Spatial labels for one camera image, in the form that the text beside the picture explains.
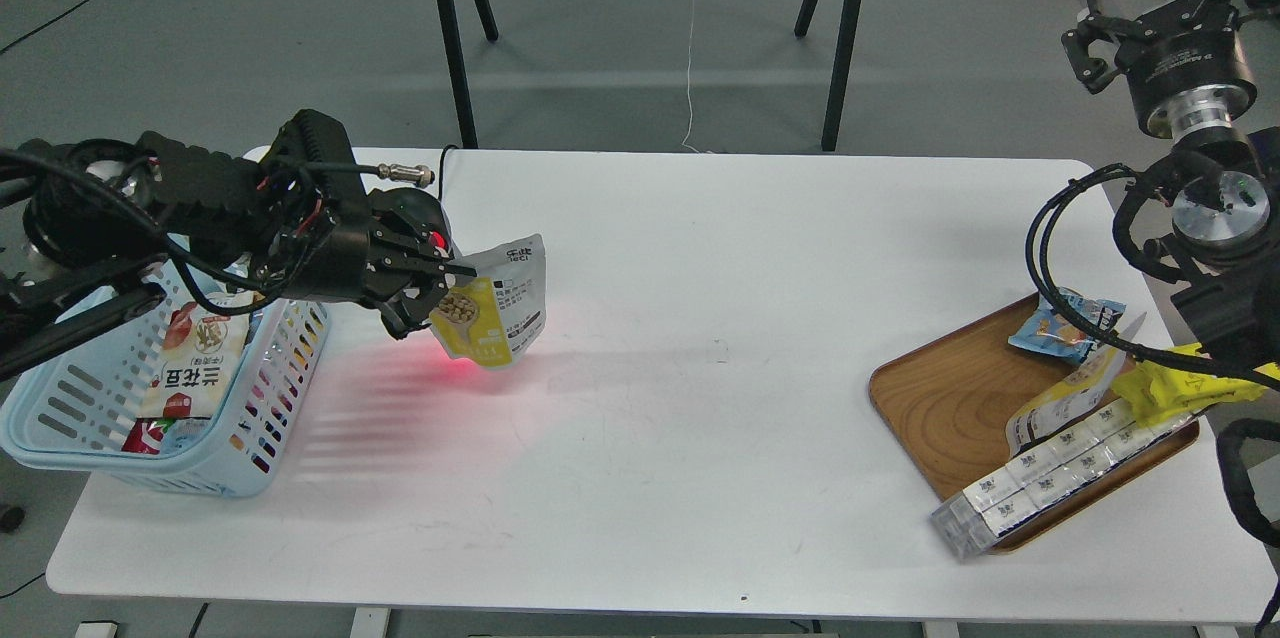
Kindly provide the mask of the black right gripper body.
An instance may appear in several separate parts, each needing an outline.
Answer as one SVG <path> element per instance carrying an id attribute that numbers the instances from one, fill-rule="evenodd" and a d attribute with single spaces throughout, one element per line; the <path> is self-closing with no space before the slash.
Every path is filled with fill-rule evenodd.
<path id="1" fill-rule="evenodd" d="M 1225 0 L 1172 0 L 1135 19 L 1120 40 L 1137 124 L 1151 137 L 1179 140 L 1175 102 L 1206 99 L 1231 119 L 1248 111 L 1257 87 L 1238 35 L 1240 14 Z"/>

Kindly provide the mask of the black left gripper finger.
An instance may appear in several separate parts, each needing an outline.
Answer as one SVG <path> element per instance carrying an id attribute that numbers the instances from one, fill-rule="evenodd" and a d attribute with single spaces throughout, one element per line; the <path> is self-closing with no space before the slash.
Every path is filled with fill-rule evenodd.
<path id="1" fill-rule="evenodd" d="M 410 334 L 425 331 L 431 325 L 431 313 L 449 293 L 451 287 L 444 281 L 435 281 L 425 287 L 411 287 L 380 302 L 381 323 L 393 339 L 404 339 Z"/>
<path id="2" fill-rule="evenodd" d="M 375 268 L 411 275 L 457 275 L 458 281 L 477 277 L 477 269 L 453 259 L 447 250 L 436 246 L 434 238 L 442 236 L 428 232 L 425 240 L 415 234 L 396 233 L 389 228 L 375 229 Z"/>

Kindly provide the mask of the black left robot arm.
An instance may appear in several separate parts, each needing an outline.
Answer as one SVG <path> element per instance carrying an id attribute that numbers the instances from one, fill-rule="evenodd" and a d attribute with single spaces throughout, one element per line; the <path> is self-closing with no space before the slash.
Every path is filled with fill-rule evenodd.
<path id="1" fill-rule="evenodd" d="M 259 160 L 152 131 L 134 142 L 32 140 L 3 151 L 3 377 L 13 378 L 154 310 L 170 264 L 279 299 L 378 310 L 402 339 L 426 328 L 477 268 L 458 255 L 426 167 L 360 164 L 344 126 L 297 111 Z"/>

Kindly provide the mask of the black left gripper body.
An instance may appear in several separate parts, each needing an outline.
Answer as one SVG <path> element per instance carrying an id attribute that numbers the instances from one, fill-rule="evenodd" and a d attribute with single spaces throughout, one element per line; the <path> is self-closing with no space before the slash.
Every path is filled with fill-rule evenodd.
<path id="1" fill-rule="evenodd" d="M 381 196 L 389 190 L 352 188 L 340 193 L 334 211 L 319 220 L 324 231 L 291 279 L 291 297 L 315 302 L 352 302 L 380 311 L 380 302 L 411 287 L 425 287 L 440 275 L 411 275 L 375 268 L 375 229 L 381 223 Z"/>

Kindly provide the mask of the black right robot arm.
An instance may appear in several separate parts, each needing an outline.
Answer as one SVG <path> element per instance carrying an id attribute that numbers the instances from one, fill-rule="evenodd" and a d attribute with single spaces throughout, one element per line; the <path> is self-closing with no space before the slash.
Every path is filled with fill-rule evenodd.
<path id="1" fill-rule="evenodd" d="M 1124 78 L 1139 129 L 1170 140 L 1169 154 L 1138 172 L 1121 163 L 1073 181 L 1036 214 L 1025 263 L 1043 299 L 1088 337 L 1160 365 L 1276 389 L 1263 366 L 1277 361 L 1277 128 L 1251 135 L 1236 120 L 1258 90 L 1242 27 L 1277 20 L 1277 0 L 1170 0 L 1135 17 L 1085 0 L 1061 37 L 1071 72 L 1091 94 Z M 1147 277 L 1179 284 L 1172 306 L 1199 342 L 1175 354 L 1123 339 L 1071 307 L 1050 273 L 1052 231 L 1087 190 L 1124 179 L 1112 238 Z"/>

